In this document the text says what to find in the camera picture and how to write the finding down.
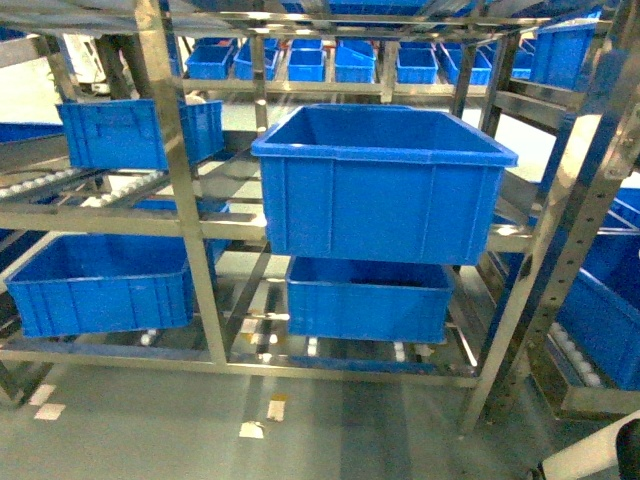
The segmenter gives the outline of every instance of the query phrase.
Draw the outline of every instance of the crate rim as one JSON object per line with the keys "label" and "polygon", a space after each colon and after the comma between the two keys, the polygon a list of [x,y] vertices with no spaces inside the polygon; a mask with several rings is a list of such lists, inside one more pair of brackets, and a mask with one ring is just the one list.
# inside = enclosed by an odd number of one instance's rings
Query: crate rim
{"label": "crate rim", "polygon": [[[291,280],[291,271],[293,270],[294,264],[295,264],[295,260],[297,259],[306,259],[308,257],[298,257],[298,256],[292,256],[291,260],[289,261],[289,265],[287,266],[287,273],[285,274],[285,282],[287,284],[292,284],[292,285],[314,285],[314,286],[319,286],[319,287],[331,287],[331,288],[337,288],[337,287],[349,287],[349,288],[354,288],[357,286],[357,288],[392,288],[392,289],[402,289],[402,290],[415,290],[418,292],[429,292],[429,291],[435,291],[435,292],[441,292],[447,295],[451,295],[453,294],[453,291],[456,288],[456,284],[455,281],[453,279],[453,276],[451,275],[451,272],[449,271],[449,269],[446,267],[446,265],[435,265],[436,267],[440,267],[442,269],[442,273],[444,274],[444,278],[445,281],[447,283],[446,287],[415,287],[415,286],[410,286],[410,285],[377,285],[375,283],[351,283],[351,282],[343,282],[343,281],[328,281],[328,280]],[[320,260],[326,260],[326,261],[345,261],[345,262],[349,262],[349,261],[360,261],[360,262],[369,262],[369,260],[349,260],[349,259],[337,259],[337,258],[327,258],[327,259],[320,259]]]}
{"label": "crate rim", "polygon": [[[254,140],[251,144],[251,152],[258,157],[290,157],[291,148],[295,146],[296,157],[300,158],[334,158],[336,160],[345,161],[368,161],[370,158],[363,158],[362,150],[366,148],[370,157],[371,153],[374,153],[378,162],[389,163],[417,163],[423,165],[437,165],[437,164],[450,164],[450,165],[475,165],[475,166],[494,166],[494,167],[514,167],[518,164],[518,155],[512,152],[507,147],[498,143],[495,139],[489,135],[474,129],[471,125],[462,121],[454,115],[447,112],[440,112],[438,110],[420,110],[411,107],[396,106],[396,105],[377,105],[369,106],[369,109],[380,110],[398,110],[401,107],[402,110],[410,110],[413,112],[438,112],[439,114],[446,116],[452,120],[459,127],[465,129],[467,132],[480,136],[480,138],[488,143],[491,147],[495,148],[496,152],[465,152],[465,151],[453,151],[453,150],[431,150],[424,152],[414,148],[384,148],[384,147],[330,147],[324,145],[305,145],[305,144],[270,144],[268,140],[276,134],[281,128],[283,128],[291,118],[299,114],[305,109],[310,108],[322,108],[327,110],[337,110],[345,108],[361,107],[359,104],[343,104],[335,105],[331,103],[318,103],[312,105],[303,105],[293,110],[288,115],[285,115],[278,121],[278,123],[272,125],[267,131],[258,139]],[[496,161],[496,155],[500,158],[500,162]]]}
{"label": "crate rim", "polygon": [[[44,246],[41,250],[38,251],[37,255],[33,255],[28,261],[26,261],[25,263],[23,263],[19,268],[17,268],[14,272],[12,272],[11,274],[7,275],[7,277],[5,277],[4,282],[5,284],[7,284],[7,287],[9,286],[8,284],[11,283],[13,285],[32,285],[32,284],[42,284],[42,283],[69,283],[69,282],[74,282],[74,283],[81,283],[81,282],[95,282],[95,281],[100,281],[100,280],[104,280],[104,281],[113,281],[113,280],[139,280],[141,278],[144,279],[148,279],[149,275],[151,274],[140,274],[140,275],[118,275],[115,277],[111,277],[108,279],[105,279],[105,277],[73,277],[73,278],[58,278],[58,279],[51,279],[51,280],[14,280],[14,278],[19,275],[20,273],[22,273],[22,271],[27,268],[27,266],[31,265],[33,262],[35,262],[38,257],[40,257],[41,255],[45,254],[47,252],[47,250],[50,250],[51,248],[53,248],[53,245],[55,245],[58,241],[61,241],[64,238],[68,238],[68,237],[91,237],[91,236],[122,236],[122,235],[118,235],[118,234],[102,234],[102,233],[97,233],[97,234],[93,234],[93,233],[89,233],[89,234],[77,234],[77,235],[60,235],[59,237],[56,238],[52,238],[51,241]],[[136,236],[136,237],[140,237],[140,236],[151,236],[151,235],[131,235],[131,236]],[[185,272],[189,271],[189,259],[186,259],[184,264],[182,265],[182,268],[180,270],[177,270],[173,273],[158,273],[158,274],[153,274],[154,278],[170,278],[170,277],[175,277],[178,275],[183,275]]]}
{"label": "crate rim", "polygon": [[[198,50],[200,51],[204,51],[204,50],[222,50],[222,49],[226,49],[227,50],[227,54],[224,56],[224,58],[220,61],[220,62],[203,62],[203,61],[198,61],[198,60],[194,60],[193,56],[196,55],[196,53],[198,52]],[[213,64],[213,65],[224,65],[226,62],[229,61],[229,55],[233,54],[233,47],[232,46],[219,46],[219,45],[198,45],[194,50],[193,53],[191,55],[189,55],[189,58],[187,58],[187,60],[184,62],[187,66],[190,65],[194,65],[194,64],[204,64],[204,65],[209,65],[209,64]]]}
{"label": "crate rim", "polygon": [[418,50],[420,52],[431,52],[431,58],[433,58],[434,66],[433,67],[421,67],[419,65],[401,65],[400,64],[400,53],[398,52],[398,58],[396,59],[396,67],[401,67],[401,68],[435,68],[436,71],[440,70],[438,68],[438,60],[436,59],[436,54],[435,54],[435,52],[433,51],[432,48],[406,48],[405,50],[408,50],[408,51]]}

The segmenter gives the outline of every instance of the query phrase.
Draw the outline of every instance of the metal frame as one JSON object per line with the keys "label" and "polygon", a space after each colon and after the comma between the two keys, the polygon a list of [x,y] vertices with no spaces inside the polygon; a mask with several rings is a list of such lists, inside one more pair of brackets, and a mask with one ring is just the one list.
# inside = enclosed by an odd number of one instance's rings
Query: metal frame
{"label": "metal frame", "polygon": [[[542,358],[540,345],[544,343],[545,328],[550,325],[552,313],[561,304],[577,273],[586,249],[597,232],[598,220],[606,214],[606,208],[621,179],[631,167],[629,155],[620,154],[620,149],[632,149],[635,152],[635,143],[628,140],[623,146],[619,146],[618,138],[609,138],[609,132],[607,140],[611,141],[611,151],[606,155],[587,155],[588,152],[579,148],[578,139],[585,135],[589,139],[602,139],[607,133],[598,129],[599,123],[592,116],[585,114],[578,117],[568,142],[568,155],[563,160],[563,168],[560,170],[566,178],[554,184],[546,197],[546,203],[537,192],[522,188],[521,180],[507,175],[498,203],[498,213],[514,220],[519,226],[494,225],[487,248],[492,252],[524,252],[529,260],[525,262],[514,288],[516,293],[507,301],[507,310],[502,318],[496,321],[497,331],[494,338],[487,341],[485,336],[495,310],[490,292],[496,298],[500,282],[494,287],[489,284],[490,288],[487,289],[478,272],[464,267],[455,275],[457,290],[449,311],[451,321],[448,324],[448,335],[452,341],[448,346],[435,348],[438,351],[435,357],[442,357],[437,361],[419,353],[422,351],[419,346],[408,344],[380,344],[375,352],[370,352],[369,357],[358,357],[359,360],[354,360],[350,355],[354,348],[358,350],[359,355],[364,355],[361,346],[350,345],[349,342],[292,338],[291,345],[270,346],[265,338],[269,337],[270,332],[279,332],[278,329],[288,317],[275,308],[278,301],[274,298],[280,299],[281,307],[282,284],[274,283],[273,279],[264,276],[270,258],[268,245],[265,243],[266,222],[260,215],[199,214],[197,211],[197,195],[194,188],[194,183],[197,183],[194,182],[196,172],[189,167],[186,160],[176,103],[177,99],[183,98],[185,91],[197,89],[253,92],[258,134],[268,128],[269,93],[354,93],[379,97],[385,103],[403,96],[453,95],[452,112],[461,116],[467,96],[481,93],[479,89],[474,91],[473,87],[469,88],[468,85],[468,74],[472,65],[470,60],[473,58],[475,44],[493,39],[500,39],[500,48],[496,55],[490,85],[486,89],[486,106],[482,116],[482,128],[489,134],[495,134],[501,113],[513,115],[547,131],[557,132],[564,116],[572,112],[580,113],[586,106],[591,106],[598,91],[592,85],[586,94],[574,94],[553,87],[512,80],[511,65],[520,33],[542,25],[549,19],[482,16],[491,14],[493,8],[483,8],[483,2],[480,2],[478,9],[471,16],[462,18],[437,18],[435,16],[439,12],[427,12],[424,9],[413,17],[338,16],[328,14],[324,2],[322,5],[309,2],[312,13],[279,14],[260,11],[264,8],[263,2],[255,3],[256,11],[240,13],[173,12],[170,15],[160,8],[157,0],[137,0],[134,12],[97,12],[82,9],[55,12],[85,15],[87,18],[99,14],[104,18],[135,19],[152,82],[158,119],[169,159],[170,175],[169,178],[164,176],[156,179],[144,189],[130,192],[118,202],[109,205],[110,208],[30,205],[24,202],[33,198],[37,192],[27,190],[22,194],[22,201],[17,201],[19,199],[14,197],[0,200],[0,227],[182,236],[192,267],[199,313],[190,329],[179,333],[167,332],[161,337],[160,344],[154,347],[140,346],[134,335],[117,336],[117,341],[110,336],[88,336],[90,338],[61,339],[55,342],[24,340],[19,338],[19,335],[14,335],[1,345],[0,362],[44,362],[46,366],[54,362],[66,362],[209,373],[373,382],[408,381],[425,385],[457,386],[469,390],[469,402],[462,421],[462,431],[468,432],[475,425],[490,394],[494,406],[502,405],[505,396],[513,397],[513,388],[521,385],[524,377],[528,375],[526,359],[532,356],[536,359]],[[625,122],[634,118],[635,110],[629,108],[623,112],[622,109],[633,103],[630,101],[630,92],[640,80],[636,78],[639,69],[633,71],[633,68],[627,68],[637,60],[640,52],[634,43],[638,41],[638,18],[635,16],[637,12],[630,9],[632,3],[631,0],[623,0],[621,13],[613,23],[613,31],[623,34],[612,35],[608,39],[609,43],[606,43],[607,48],[613,45],[629,49],[631,55],[625,69],[621,70],[620,82],[607,92],[610,100],[608,110],[605,109],[598,114],[598,119],[606,113],[622,116],[622,119],[619,119],[620,126],[625,132],[634,131]],[[24,19],[28,19],[28,14],[33,13],[33,10],[26,11],[28,9],[24,7],[9,10],[22,14],[20,18],[23,23],[8,22],[10,26],[17,28],[77,28],[77,25],[65,24],[60,20],[62,16],[55,25],[42,22],[29,24]],[[173,24],[179,23],[182,19],[196,23],[202,21],[202,25],[197,26],[196,30],[209,35],[251,37],[253,82],[208,82],[172,77],[168,52],[173,50],[172,42],[175,42],[176,38]],[[223,23],[217,23],[216,27],[212,27],[207,23],[212,21]],[[353,26],[369,23],[385,24],[385,27]],[[446,27],[444,33],[434,30],[438,26]],[[627,33],[629,31],[635,36],[630,36]],[[264,75],[263,39],[267,36],[294,38],[300,35],[389,39],[383,42],[381,83],[336,84],[331,78],[328,82],[318,84],[287,82],[284,80],[284,71],[279,73],[276,81],[267,82]],[[461,79],[455,90],[444,85],[396,85],[393,67],[398,38],[466,42],[466,61],[463,62]],[[21,45],[24,49],[16,55],[15,61],[46,55],[60,86],[62,97],[66,101],[76,100],[73,77],[66,71],[64,59],[56,49],[55,42],[51,38],[44,41],[29,38]],[[594,66],[598,65],[598,68],[604,68],[602,60],[597,62],[602,55],[596,55],[596,50],[589,55],[589,61],[593,62]],[[251,181],[250,177],[257,169],[255,159],[243,151],[247,147],[246,134],[228,133],[227,144],[237,144],[238,154],[223,166],[199,178],[203,195],[220,195],[224,197],[223,200],[232,196],[243,182]],[[578,183],[576,179],[581,166],[583,170],[593,167],[598,174],[592,176],[587,183]],[[59,191],[78,187],[83,181],[104,178],[109,173],[83,173],[81,178],[76,176],[61,184],[50,185],[49,188]],[[177,214],[134,211],[126,208],[140,198],[153,195],[166,186],[169,180],[174,188]],[[531,229],[526,224],[528,216],[532,211],[538,210],[541,210],[540,220],[537,227]],[[552,240],[558,235],[561,227],[570,229],[570,240],[575,239],[579,247],[565,245],[566,248],[560,252],[551,251]],[[239,284],[233,282],[234,295],[230,302],[225,303],[223,300],[222,283],[217,286],[211,283],[203,246],[205,238],[239,240],[243,242],[237,245],[240,251],[251,251],[257,255],[249,278],[243,279]],[[563,260],[569,254],[571,259]],[[544,265],[557,263],[558,259],[564,262],[558,264],[562,268],[553,269],[549,275],[540,273]],[[556,282],[556,276],[562,282]],[[253,308],[256,302],[259,304],[257,310],[264,313],[247,313],[249,310],[256,310]],[[525,315],[524,312],[529,310],[532,313]],[[244,348],[246,346],[239,345],[242,337],[239,332],[243,331],[247,323],[254,325],[252,335],[258,335],[256,345],[249,351]],[[191,335],[186,344],[181,338],[181,333]],[[23,388],[19,379],[0,363],[0,394],[4,394],[4,400],[14,404],[20,403],[28,397],[27,393],[22,392],[28,391],[29,389]],[[575,391],[573,395],[574,398],[578,396]],[[620,406],[616,407],[616,412],[628,408],[628,403],[627,400],[621,402]]]}

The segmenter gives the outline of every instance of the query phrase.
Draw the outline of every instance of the metal shelf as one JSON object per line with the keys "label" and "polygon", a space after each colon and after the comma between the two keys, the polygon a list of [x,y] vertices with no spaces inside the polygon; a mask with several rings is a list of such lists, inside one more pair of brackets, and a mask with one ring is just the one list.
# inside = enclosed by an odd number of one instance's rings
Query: metal shelf
{"label": "metal shelf", "polygon": [[[503,11],[500,9],[506,8],[507,3],[519,8],[526,1],[498,2],[490,6],[488,12]],[[130,192],[109,208],[28,205],[25,202],[32,193],[28,191],[23,195],[23,202],[8,201],[10,199],[0,201],[0,226],[183,236],[194,277],[199,314],[190,327],[163,332],[157,344],[150,348],[140,346],[135,334],[33,341],[21,339],[16,332],[0,348],[0,361],[68,362],[211,373],[378,382],[402,380],[452,385],[469,390],[461,429],[463,432],[470,431],[487,401],[490,413],[493,413],[505,410],[510,399],[517,398],[518,388],[531,371],[528,359],[537,361],[542,355],[544,349],[541,346],[550,322],[577,274],[591,239],[597,233],[594,225],[606,214],[620,182],[632,168],[629,165],[633,163],[629,161],[629,153],[625,154],[620,148],[627,148],[624,145],[633,146],[633,138],[618,142],[618,138],[614,137],[616,129],[604,130],[600,128],[600,121],[603,118],[615,119],[623,139],[636,128],[636,111],[630,106],[638,101],[633,95],[640,83],[640,72],[630,66],[640,61],[640,52],[633,49],[633,42],[640,36],[640,27],[638,12],[633,6],[632,0],[622,0],[619,14],[613,22],[610,22],[612,12],[605,8],[602,28],[597,33],[597,36],[604,37],[610,28],[612,33],[607,45],[613,46],[614,50],[628,51],[627,56],[619,56],[616,60],[625,62],[615,70],[620,77],[618,83],[608,90],[599,89],[595,83],[595,79],[599,78],[598,70],[607,68],[598,60],[610,49],[598,52],[599,44],[594,42],[585,62],[594,75],[585,94],[512,80],[511,67],[519,34],[545,24],[549,19],[506,18],[510,13],[505,13],[502,18],[487,16],[484,15],[487,9],[482,8],[483,2],[468,17],[460,18],[437,17],[428,5],[413,17],[329,15],[322,11],[312,14],[270,13],[258,8],[260,2],[254,7],[262,10],[258,12],[172,12],[171,15],[162,12],[155,0],[137,1],[134,11],[68,7],[68,10],[56,10],[53,12],[55,14],[42,10],[36,14],[33,10],[26,11],[28,9],[24,6],[3,7],[0,23],[32,31],[48,33],[93,28],[97,32],[109,32],[116,25],[119,32],[144,30],[141,42],[148,68],[154,69],[150,73],[155,80],[152,88],[156,110],[161,120],[165,146],[171,148],[166,147],[169,177],[156,178],[155,183],[148,184],[143,190]],[[51,15],[43,21],[43,13]],[[253,82],[171,78],[167,42],[175,41],[176,33],[251,37]],[[288,82],[286,59],[283,59],[284,65],[276,80],[266,82],[263,39],[271,36],[283,39],[298,36],[381,39],[385,48],[378,72],[379,83],[337,84],[333,81],[332,61],[329,62],[327,82]],[[394,67],[397,42],[403,38],[466,42],[458,85],[455,88],[449,85],[396,85]],[[197,187],[199,194],[207,198],[227,200],[255,173],[255,159],[246,153],[250,138],[246,132],[228,134],[227,145],[233,145],[232,150],[237,155],[203,175],[199,184],[194,182],[194,172],[186,160],[176,100],[183,100],[184,90],[250,92],[254,97],[258,133],[268,128],[269,93],[353,93],[379,96],[384,103],[392,101],[394,96],[453,95],[451,112],[461,116],[467,96],[485,92],[484,88],[469,86],[475,43],[493,40],[499,40],[499,49],[492,80],[486,88],[487,101],[481,121],[485,132],[495,134],[502,113],[514,115],[552,132],[558,131],[559,125],[568,116],[575,117],[575,121],[570,123],[571,131],[566,142],[569,145],[573,142],[574,148],[567,148],[558,169],[558,181],[548,194],[540,195],[537,189],[525,185],[517,177],[506,175],[496,213],[513,220],[515,225],[494,225],[487,248],[494,252],[523,252],[528,260],[524,262],[513,286],[513,294],[506,299],[504,313],[500,313],[500,310],[498,314],[494,312],[499,282],[485,282],[473,269],[463,267],[460,275],[456,276],[457,288],[449,309],[450,341],[446,346],[435,347],[436,353],[428,362],[423,361],[419,348],[414,345],[385,342],[375,345],[354,344],[284,335],[284,284],[281,278],[274,281],[265,275],[270,253],[265,243],[264,216],[229,213],[201,215],[197,211]],[[18,56],[31,58],[36,54],[46,55],[62,97],[76,100],[77,85],[74,77],[66,72],[55,40],[44,37],[46,51],[37,50],[38,44],[33,42],[38,41],[30,42],[31,46],[29,42],[23,44],[20,49],[23,53]],[[584,147],[575,147],[591,142],[609,145],[612,155],[605,157],[603,152],[589,153]],[[563,153],[565,147],[566,144],[560,145],[557,150]],[[581,174],[581,169],[583,173],[588,171],[590,174]],[[87,179],[108,173],[92,172]],[[169,180],[178,214],[127,208],[141,198],[154,195]],[[62,187],[67,188],[72,184],[70,181]],[[259,204],[260,199],[248,199],[248,202],[255,205]],[[535,228],[528,226],[531,214],[538,215]],[[249,255],[247,251],[257,248],[259,253],[253,259],[251,271],[241,279],[229,279],[230,283],[227,283],[228,279],[221,278],[214,288],[203,238],[242,240],[243,243],[236,244],[236,247],[244,252],[243,255]],[[486,338],[487,331],[492,334],[495,332],[495,335]],[[267,337],[270,339],[271,335],[278,337],[277,343],[271,344],[265,340]],[[16,385],[16,379],[8,371],[5,372],[0,363],[0,396],[4,395],[7,402],[23,401],[25,396]],[[625,405],[630,404],[628,397],[616,398]]]}

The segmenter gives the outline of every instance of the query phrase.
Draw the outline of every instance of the empty crate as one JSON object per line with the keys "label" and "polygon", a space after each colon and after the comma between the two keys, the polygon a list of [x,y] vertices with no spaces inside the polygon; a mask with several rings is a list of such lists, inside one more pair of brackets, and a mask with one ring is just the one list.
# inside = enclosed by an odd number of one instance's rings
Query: empty crate
{"label": "empty crate", "polygon": [[59,237],[5,283],[27,337],[181,327],[193,317],[181,238]]}
{"label": "empty crate", "polygon": [[398,51],[398,83],[436,83],[438,63],[431,49],[405,49]]}
{"label": "empty crate", "polygon": [[475,264],[517,156],[443,112],[301,107],[253,142],[276,254]]}
{"label": "empty crate", "polygon": [[[489,63],[493,65],[496,52],[489,47],[481,47],[480,51],[487,57]],[[519,48],[513,60],[513,69],[511,76],[513,78],[522,78],[528,80],[531,76],[531,66],[533,65],[533,54],[523,48]]]}
{"label": "empty crate", "polygon": [[298,257],[287,272],[289,332],[441,343],[453,288],[436,265]]}
{"label": "empty crate", "polygon": [[224,80],[229,76],[232,61],[232,47],[200,45],[189,56],[186,64],[190,78]]}
{"label": "empty crate", "polygon": [[[440,62],[447,72],[449,80],[453,84],[458,83],[460,76],[460,65],[462,64],[462,50],[442,50]],[[486,85],[491,77],[491,64],[480,51],[476,52],[476,58],[471,69],[471,85]]]}
{"label": "empty crate", "polygon": [[625,390],[640,390],[640,235],[598,235],[558,320]]}
{"label": "empty crate", "polygon": [[62,125],[49,123],[0,123],[0,144],[37,137],[62,135]]}
{"label": "empty crate", "polygon": [[371,43],[340,42],[336,48],[336,82],[373,83],[376,56]]}
{"label": "empty crate", "polygon": [[322,50],[292,50],[289,58],[289,80],[323,82],[326,54]]}
{"label": "empty crate", "polygon": [[201,45],[216,46],[216,47],[231,47],[233,51],[236,51],[238,49],[238,39],[227,38],[227,37],[199,38],[198,40],[196,40],[195,46],[199,47]]}
{"label": "empty crate", "polygon": [[538,30],[531,81],[576,89],[595,23]]}
{"label": "empty crate", "polygon": [[[279,50],[265,48],[264,50],[264,68],[265,78],[273,80],[276,77],[276,69],[278,67]],[[245,43],[235,57],[235,74],[240,80],[253,79],[253,63],[251,61],[251,47],[249,42]]]}
{"label": "empty crate", "polygon": [[291,50],[322,50],[322,39],[296,38],[291,42]]}
{"label": "empty crate", "polygon": [[435,45],[431,42],[400,42],[400,48],[435,50]]}
{"label": "empty crate", "polygon": [[[74,167],[169,168],[153,100],[64,103],[58,113]],[[190,163],[224,148],[221,116],[220,101],[180,107]]]}

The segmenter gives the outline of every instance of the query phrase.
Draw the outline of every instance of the stainless steel shelving rack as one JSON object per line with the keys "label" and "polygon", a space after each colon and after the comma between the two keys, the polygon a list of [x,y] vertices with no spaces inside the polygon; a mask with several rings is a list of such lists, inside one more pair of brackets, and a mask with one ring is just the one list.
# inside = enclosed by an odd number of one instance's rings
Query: stainless steel shelving rack
{"label": "stainless steel shelving rack", "polygon": [[[461,423],[464,432],[473,428],[487,399],[491,413],[505,410],[508,399],[513,398],[517,388],[524,383],[529,368],[534,373],[541,371],[536,366],[543,365],[541,359],[547,352],[543,346],[549,325],[621,181],[631,172],[638,156],[635,123],[640,118],[637,115],[640,5],[637,1],[622,0],[615,17],[605,9],[600,27],[602,33],[599,34],[603,41],[594,42],[586,65],[593,72],[592,80],[586,93],[577,94],[510,79],[520,34],[551,21],[511,18],[514,12],[535,1],[494,2],[487,7],[484,2],[478,2],[468,17],[461,18],[442,15],[442,11],[433,10],[431,3],[427,2],[412,17],[330,15],[324,13],[328,11],[326,6],[324,10],[310,14],[270,13],[265,11],[264,2],[254,2],[252,11],[226,13],[169,13],[157,0],[135,0],[130,10],[69,7],[47,12],[28,7],[3,7],[0,24],[26,31],[139,32],[162,126],[169,175],[162,175],[145,187],[129,192],[108,208],[26,203],[28,199],[52,191],[73,193],[68,191],[70,187],[74,187],[74,194],[82,194],[85,192],[81,187],[83,183],[112,173],[76,172],[64,181],[28,189],[19,199],[0,200],[0,227],[181,236],[187,246],[199,311],[191,327],[167,331],[152,347],[141,346],[127,334],[35,341],[22,339],[15,333],[1,344],[0,362],[36,362],[43,364],[45,371],[52,363],[61,362],[456,386],[468,391]],[[168,52],[173,50],[174,33],[185,31],[207,36],[250,37],[254,66],[251,88],[247,83],[240,85],[234,81],[199,83],[173,77]],[[495,294],[500,279],[490,276],[485,261],[478,268],[482,276],[471,267],[463,267],[455,275],[457,289],[447,324],[451,342],[435,347],[436,353],[432,356],[421,346],[406,344],[372,345],[302,337],[289,337],[286,343],[277,345],[268,341],[274,332],[282,337],[287,316],[282,310],[283,283],[279,279],[266,278],[264,274],[270,259],[264,216],[201,214],[196,204],[198,188],[194,187],[199,184],[199,193],[204,196],[227,200],[243,183],[255,180],[251,177],[257,164],[248,155],[247,147],[256,132],[226,132],[227,146],[237,154],[210,173],[199,176],[186,159],[177,101],[183,99],[185,90],[249,90],[253,92],[256,131],[260,134],[268,127],[267,93],[284,93],[287,89],[337,93],[338,84],[333,82],[308,85],[265,81],[263,39],[301,35],[382,39],[385,48],[381,84],[364,87],[341,84],[339,90],[341,93],[370,93],[378,96],[381,102],[390,102],[403,94],[394,78],[399,39],[464,42],[460,79],[455,91],[449,92],[453,93],[451,111],[458,116],[462,114],[469,93],[476,45],[498,40],[500,48],[482,117],[484,131],[495,134],[502,113],[551,132],[557,131],[567,115],[575,114],[575,120],[571,117],[568,142],[556,145],[564,152],[564,157],[556,181],[546,196],[514,175],[505,178],[497,209],[501,215],[516,221],[517,226],[494,225],[487,250],[522,252],[526,260],[504,314],[494,319],[497,324],[494,336],[487,338],[486,333],[495,310],[490,291]],[[13,53],[11,57],[5,57],[5,52]],[[77,85],[65,70],[55,38],[44,36],[0,44],[0,59],[9,59],[0,60],[4,64],[43,55],[49,59],[61,96],[66,101],[75,101]],[[609,78],[616,78],[617,82],[611,83],[610,88],[601,88],[598,79],[602,72],[607,72]],[[412,94],[412,87],[406,88],[408,91],[404,93]],[[29,158],[26,155],[25,162],[33,162]],[[173,186],[177,214],[128,208],[169,184]],[[91,195],[92,192],[95,195],[95,190],[85,193]],[[528,226],[531,213],[539,215],[535,228]],[[225,294],[224,279],[218,285],[212,285],[203,245],[206,238],[236,240],[238,250],[252,252],[255,257],[250,276],[234,282],[226,291],[232,292],[229,295]],[[239,334],[245,331],[247,324],[252,325],[250,331],[256,339],[255,344],[243,341],[243,335]],[[0,363],[0,396],[7,403],[19,404],[28,397],[41,376],[25,383]],[[546,375],[537,378],[543,385],[552,379]],[[568,396],[574,402],[571,405],[578,405],[581,411],[600,409],[599,412],[626,413],[640,408],[635,392],[593,391],[574,385],[570,385],[570,390]],[[598,400],[586,408],[592,398]]]}

